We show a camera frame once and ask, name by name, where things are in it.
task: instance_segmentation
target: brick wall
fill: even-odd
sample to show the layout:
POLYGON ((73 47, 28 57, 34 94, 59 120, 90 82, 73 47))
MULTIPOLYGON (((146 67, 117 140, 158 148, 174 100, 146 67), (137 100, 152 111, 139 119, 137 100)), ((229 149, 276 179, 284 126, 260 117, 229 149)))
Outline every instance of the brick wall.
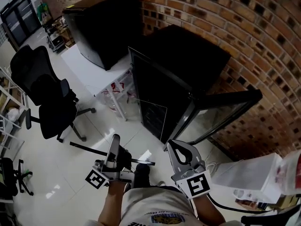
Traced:
MULTIPOLYGON (((79 0, 43 1, 56 17, 79 0)), ((262 91, 215 142, 237 159, 301 149, 301 0, 140 1, 145 34, 176 24, 232 55, 213 93, 262 91)))

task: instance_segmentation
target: black mini fridge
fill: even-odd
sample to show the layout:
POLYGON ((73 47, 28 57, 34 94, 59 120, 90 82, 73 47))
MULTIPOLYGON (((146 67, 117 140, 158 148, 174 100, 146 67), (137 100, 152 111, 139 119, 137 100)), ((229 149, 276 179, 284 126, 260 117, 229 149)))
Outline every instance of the black mini fridge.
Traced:
POLYGON ((162 143, 195 145, 249 110, 260 90, 206 95, 230 54, 171 25, 129 46, 142 124, 162 143))

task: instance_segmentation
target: black office chair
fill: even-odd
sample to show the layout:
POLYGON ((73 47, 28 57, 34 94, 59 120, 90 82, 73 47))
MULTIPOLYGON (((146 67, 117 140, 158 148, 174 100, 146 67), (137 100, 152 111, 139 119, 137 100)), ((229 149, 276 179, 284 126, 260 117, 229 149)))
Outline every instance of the black office chair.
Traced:
POLYGON ((39 119, 31 116, 31 110, 28 109, 27 129, 31 128, 32 121, 40 123, 45 139, 57 136, 56 139, 62 143, 62 132, 71 126, 79 139, 87 140, 76 130, 73 121, 81 114, 89 111, 95 113, 96 110, 88 108, 77 112, 76 94, 70 89, 66 79, 57 78, 44 46, 34 50, 29 45, 20 48, 10 62, 10 68, 12 80, 24 90, 35 105, 40 105, 39 119))
POLYGON ((23 179, 28 176, 32 175, 32 172, 26 172, 24 174, 21 173, 21 164, 23 160, 19 160, 18 170, 14 170, 13 161, 10 158, 0 158, 0 167, 1 167, 1 174, 3 176, 4 184, 1 184, 1 191, 0 193, 1 198, 10 198, 12 196, 16 196, 18 194, 18 189, 16 183, 19 183, 19 191, 24 193, 22 186, 26 190, 26 192, 33 196, 33 192, 30 192, 25 185, 23 179))

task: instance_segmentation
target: chair armrest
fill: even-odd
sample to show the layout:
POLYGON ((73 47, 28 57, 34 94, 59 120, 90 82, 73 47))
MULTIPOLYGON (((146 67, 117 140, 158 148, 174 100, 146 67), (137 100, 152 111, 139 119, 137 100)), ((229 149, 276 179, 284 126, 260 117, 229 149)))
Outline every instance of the chair armrest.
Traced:
POLYGON ((30 109, 26 111, 26 128, 29 130, 32 127, 32 112, 30 109))
POLYGON ((70 92, 69 83, 66 79, 61 80, 61 89, 62 89, 62 95, 65 97, 70 92))
POLYGON ((33 117, 32 116, 32 111, 28 109, 26 111, 26 128, 29 130, 32 127, 32 121, 39 123, 40 120, 39 118, 33 117))

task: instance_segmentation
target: white table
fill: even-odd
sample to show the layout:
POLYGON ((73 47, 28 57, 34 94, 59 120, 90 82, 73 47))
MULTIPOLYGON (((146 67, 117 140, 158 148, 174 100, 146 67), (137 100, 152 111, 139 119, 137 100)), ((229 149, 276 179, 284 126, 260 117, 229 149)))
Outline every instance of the white table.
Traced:
POLYGON ((87 90, 89 90, 92 95, 97 95, 104 90, 108 90, 122 118, 125 121, 127 120, 117 98, 112 92, 111 84, 115 83, 121 92, 124 91, 118 82, 118 78, 123 76, 131 67, 131 59, 129 55, 119 60, 108 71, 105 71, 103 68, 93 64, 83 57, 76 44, 62 53, 62 58, 84 86, 89 85, 87 90))

